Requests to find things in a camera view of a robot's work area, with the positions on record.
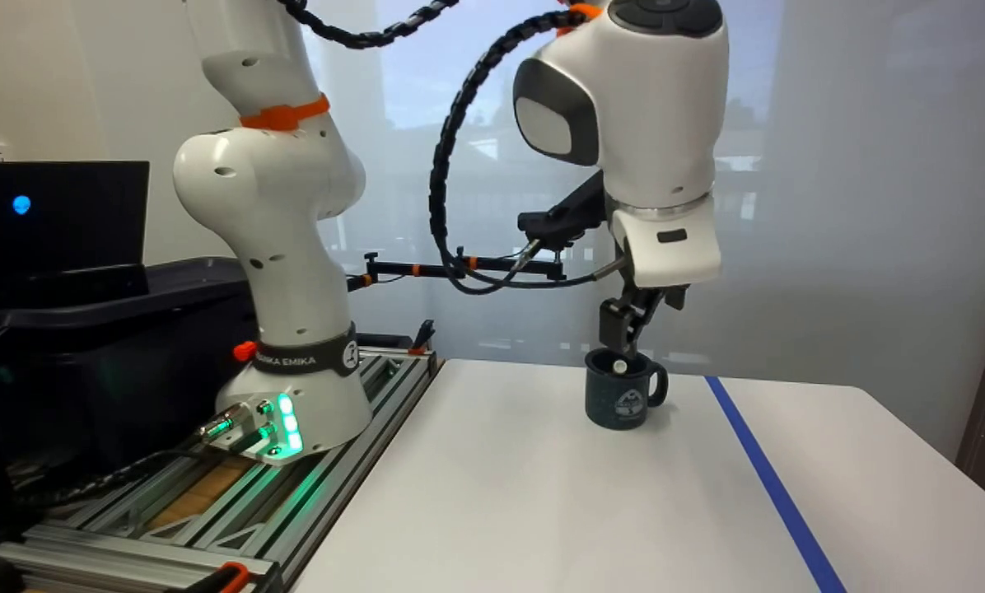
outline blue tape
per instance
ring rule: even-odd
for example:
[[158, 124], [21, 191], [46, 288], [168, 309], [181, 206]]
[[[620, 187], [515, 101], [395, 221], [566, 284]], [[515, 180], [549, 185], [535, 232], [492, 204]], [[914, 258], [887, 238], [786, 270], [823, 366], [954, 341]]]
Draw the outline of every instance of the blue tape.
[[740, 442], [740, 448], [749, 452], [753, 475], [760, 476], [763, 494], [774, 499], [799, 561], [808, 563], [812, 575], [818, 578], [818, 586], [823, 593], [842, 593], [842, 578], [840, 572], [830, 565], [828, 552], [819, 550], [812, 525], [799, 518], [797, 505], [790, 499], [782, 475], [774, 472], [774, 464], [768, 461], [768, 454], [760, 452], [753, 430], [749, 427], [743, 414], [737, 410], [737, 406], [731, 402], [727, 387], [720, 386], [718, 374], [707, 374], [707, 386], [736, 430], [736, 437]]

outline table surface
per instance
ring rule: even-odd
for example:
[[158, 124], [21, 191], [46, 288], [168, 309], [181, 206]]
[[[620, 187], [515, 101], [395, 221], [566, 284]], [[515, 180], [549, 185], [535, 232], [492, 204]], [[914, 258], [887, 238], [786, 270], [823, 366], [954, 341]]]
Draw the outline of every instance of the table surface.
[[293, 589], [985, 593], [985, 489], [865, 391], [718, 386], [607, 430], [582, 370], [454, 358]]

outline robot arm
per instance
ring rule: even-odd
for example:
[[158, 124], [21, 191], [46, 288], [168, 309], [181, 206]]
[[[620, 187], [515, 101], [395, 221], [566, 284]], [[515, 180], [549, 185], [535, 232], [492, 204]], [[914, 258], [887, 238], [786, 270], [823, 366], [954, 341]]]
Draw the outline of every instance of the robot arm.
[[242, 124], [174, 157], [181, 204], [243, 264], [256, 358], [222, 391], [209, 445], [268, 464], [348, 442], [368, 421], [345, 279], [314, 221], [345, 209], [362, 167], [315, 90], [300, 31], [269, 0], [183, 0], [209, 83]]
[[604, 304], [601, 340], [623, 355], [663, 296], [682, 307], [686, 286], [720, 265], [711, 148], [725, 76], [718, 0], [614, 0], [517, 70], [515, 112], [526, 145], [604, 167], [623, 296]]

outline black mug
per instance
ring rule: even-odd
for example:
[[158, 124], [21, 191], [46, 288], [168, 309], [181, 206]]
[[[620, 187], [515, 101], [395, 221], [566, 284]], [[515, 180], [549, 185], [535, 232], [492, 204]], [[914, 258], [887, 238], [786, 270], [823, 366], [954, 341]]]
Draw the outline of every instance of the black mug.
[[640, 427], [664, 397], [664, 370], [649, 355], [588, 351], [588, 414], [604, 427]]

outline black bracket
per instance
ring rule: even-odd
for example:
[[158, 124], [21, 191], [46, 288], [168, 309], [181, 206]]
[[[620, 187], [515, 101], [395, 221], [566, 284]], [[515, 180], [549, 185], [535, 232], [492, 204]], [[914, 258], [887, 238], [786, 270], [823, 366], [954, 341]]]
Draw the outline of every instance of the black bracket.
[[597, 171], [549, 209], [523, 209], [517, 216], [517, 228], [526, 232], [530, 243], [543, 251], [566, 251], [591, 228], [601, 228], [604, 221], [607, 221], [604, 171]]
[[[459, 251], [459, 261], [466, 270], [449, 270], [440, 264], [402, 264], [402, 261], [380, 261], [380, 253], [366, 253], [366, 274], [348, 275], [348, 288], [362, 288], [380, 284], [381, 275], [466, 275], [471, 270], [515, 270], [517, 261], [510, 258], [466, 258]], [[546, 279], [564, 279], [564, 264], [561, 261], [526, 261], [517, 274], [530, 275], [546, 275]]]
[[649, 327], [656, 307], [670, 304], [671, 309], [682, 309], [686, 293], [690, 286], [640, 288], [626, 284], [620, 301], [601, 304], [601, 341], [616, 355], [635, 355], [635, 340]]

